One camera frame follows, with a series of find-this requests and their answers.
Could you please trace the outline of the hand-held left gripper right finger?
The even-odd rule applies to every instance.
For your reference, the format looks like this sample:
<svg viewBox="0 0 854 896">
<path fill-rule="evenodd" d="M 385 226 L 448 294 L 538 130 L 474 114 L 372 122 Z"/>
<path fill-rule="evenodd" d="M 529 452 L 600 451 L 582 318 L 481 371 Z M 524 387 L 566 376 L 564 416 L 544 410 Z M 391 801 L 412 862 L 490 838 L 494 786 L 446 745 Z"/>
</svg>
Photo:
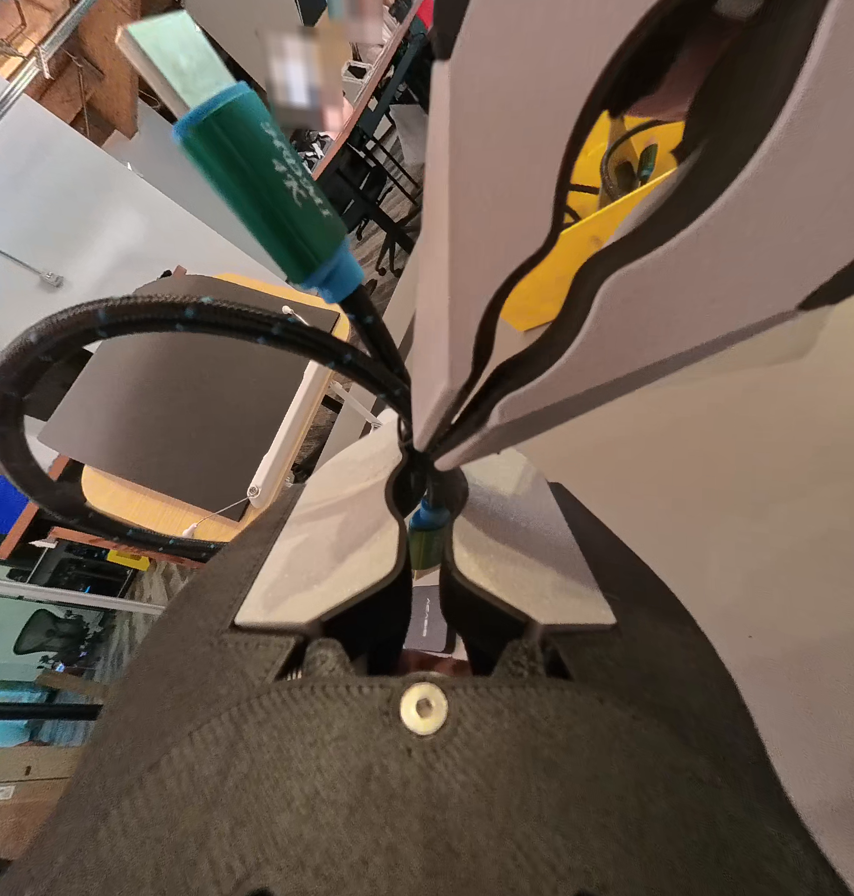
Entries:
<svg viewBox="0 0 854 896">
<path fill-rule="evenodd" d="M 442 476 L 450 512 L 441 607 L 466 643 L 603 631 L 615 625 L 545 476 L 509 449 Z"/>
</svg>

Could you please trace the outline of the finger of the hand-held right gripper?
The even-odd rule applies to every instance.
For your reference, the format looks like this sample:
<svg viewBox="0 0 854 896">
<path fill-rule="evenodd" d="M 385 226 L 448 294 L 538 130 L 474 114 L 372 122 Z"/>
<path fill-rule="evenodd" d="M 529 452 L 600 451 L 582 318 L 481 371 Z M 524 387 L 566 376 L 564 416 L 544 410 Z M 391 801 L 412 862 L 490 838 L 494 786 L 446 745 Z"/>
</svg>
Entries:
<svg viewBox="0 0 854 896">
<path fill-rule="evenodd" d="M 602 112 L 653 92 L 710 2 L 435 2 L 413 447 L 442 457 L 492 352 L 500 307 L 556 241 Z"/>
<path fill-rule="evenodd" d="M 854 294 L 854 2 L 762 2 L 689 94 L 671 178 L 480 377 L 439 469 Z"/>
</svg>

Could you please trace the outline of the yellow plastic bin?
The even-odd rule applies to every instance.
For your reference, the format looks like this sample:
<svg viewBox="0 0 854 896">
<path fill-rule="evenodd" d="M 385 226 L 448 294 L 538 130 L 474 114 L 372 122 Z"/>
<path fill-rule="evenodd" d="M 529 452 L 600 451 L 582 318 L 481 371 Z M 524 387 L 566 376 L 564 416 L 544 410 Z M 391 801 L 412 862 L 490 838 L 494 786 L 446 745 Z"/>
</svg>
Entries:
<svg viewBox="0 0 854 896">
<path fill-rule="evenodd" d="M 682 120 L 600 115 L 571 170 L 553 249 L 512 290 L 504 322 L 528 331 L 555 319 L 579 268 L 671 178 L 684 128 Z"/>
</svg>

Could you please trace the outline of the black office chair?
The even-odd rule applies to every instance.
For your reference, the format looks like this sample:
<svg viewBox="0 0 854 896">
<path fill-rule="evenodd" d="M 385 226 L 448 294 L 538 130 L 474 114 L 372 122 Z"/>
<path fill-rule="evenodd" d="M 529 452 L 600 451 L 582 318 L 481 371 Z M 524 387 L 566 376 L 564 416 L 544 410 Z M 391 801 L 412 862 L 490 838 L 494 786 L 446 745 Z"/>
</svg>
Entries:
<svg viewBox="0 0 854 896">
<path fill-rule="evenodd" d="M 12 646 L 15 656 L 43 654 L 49 659 L 74 665 L 80 659 L 90 637 L 84 617 L 72 613 L 63 616 L 50 610 L 34 611 L 19 631 Z"/>
</svg>

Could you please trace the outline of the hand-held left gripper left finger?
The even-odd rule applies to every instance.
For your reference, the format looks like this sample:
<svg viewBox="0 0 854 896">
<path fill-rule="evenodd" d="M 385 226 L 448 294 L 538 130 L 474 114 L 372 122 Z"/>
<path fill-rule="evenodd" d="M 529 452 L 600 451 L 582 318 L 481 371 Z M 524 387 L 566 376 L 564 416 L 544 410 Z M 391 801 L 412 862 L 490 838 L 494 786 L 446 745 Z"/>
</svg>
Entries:
<svg viewBox="0 0 854 896">
<path fill-rule="evenodd" d="M 387 580 L 400 565 L 403 518 L 391 507 L 402 463 L 396 434 L 369 434 L 304 486 L 234 622 L 301 632 Z"/>
</svg>

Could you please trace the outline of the grey panel with wooden rim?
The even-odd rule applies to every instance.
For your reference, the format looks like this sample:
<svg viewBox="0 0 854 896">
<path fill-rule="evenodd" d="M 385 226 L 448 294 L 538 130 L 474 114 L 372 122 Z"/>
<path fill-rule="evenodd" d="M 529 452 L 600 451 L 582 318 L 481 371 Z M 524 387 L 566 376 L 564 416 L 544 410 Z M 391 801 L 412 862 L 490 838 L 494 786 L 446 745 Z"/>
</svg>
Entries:
<svg viewBox="0 0 854 896">
<path fill-rule="evenodd" d="M 151 333 L 101 343 L 40 429 L 82 464 L 99 512 L 228 542 L 285 486 L 333 373 L 221 337 Z"/>
</svg>

